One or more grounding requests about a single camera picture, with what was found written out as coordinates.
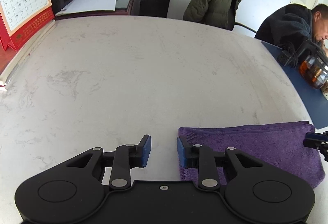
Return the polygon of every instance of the man's ear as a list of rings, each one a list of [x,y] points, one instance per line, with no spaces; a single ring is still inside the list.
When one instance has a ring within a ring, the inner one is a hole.
[[[314,13],[313,18],[314,18],[314,22],[321,19],[321,12],[317,11],[316,13]]]

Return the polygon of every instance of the table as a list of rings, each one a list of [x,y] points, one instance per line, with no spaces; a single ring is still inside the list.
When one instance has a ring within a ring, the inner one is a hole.
[[[0,93],[0,223],[21,221],[21,182],[92,147],[113,151],[150,134],[148,166],[132,179],[178,180],[179,127],[309,119],[256,39],[164,18],[57,21]],[[326,181],[315,190],[309,224],[328,223],[327,191]]]
[[[103,11],[103,10],[96,10],[90,12],[80,12],[80,13],[72,13],[61,15],[55,17],[55,20],[63,20],[68,18],[77,18],[77,17],[88,17],[88,16],[103,16],[103,15],[134,15],[134,0],[129,0],[129,3],[126,8],[116,7],[115,11]]]

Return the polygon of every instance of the purple cloth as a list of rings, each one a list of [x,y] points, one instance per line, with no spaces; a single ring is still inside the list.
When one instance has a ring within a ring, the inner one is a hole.
[[[189,144],[201,144],[214,151],[224,152],[227,147],[236,147],[271,165],[292,173],[316,188],[325,178],[318,150],[303,146],[307,132],[314,126],[307,121],[249,125],[230,128],[181,127],[179,136]],[[223,169],[218,168],[221,184],[226,184]],[[198,170],[180,166],[181,180],[197,181]]]

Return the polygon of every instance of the folded towel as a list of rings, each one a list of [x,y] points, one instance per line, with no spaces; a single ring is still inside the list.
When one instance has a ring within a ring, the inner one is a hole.
[[[181,127],[179,136],[189,144],[201,144],[214,151],[224,152],[227,147],[236,147],[271,165],[292,173],[316,188],[325,178],[318,150],[303,146],[307,132],[314,126],[307,121],[249,125],[230,128]],[[226,184],[223,169],[218,168],[221,184]],[[197,181],[198,170],[180,166],[181,180]]]

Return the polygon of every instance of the blue mat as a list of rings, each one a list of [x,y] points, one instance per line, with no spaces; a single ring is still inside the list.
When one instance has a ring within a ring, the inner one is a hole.
[[[266,42],[262,44],[268,49],[275,59],[281,53],[281,49]],[[281,66],[288,78],[294,85],[296,91],[301,97],[312,121],[317,129],[328,126],[328,100],[323,96],[320,90],[314,89],[302,78],[297,69]]]

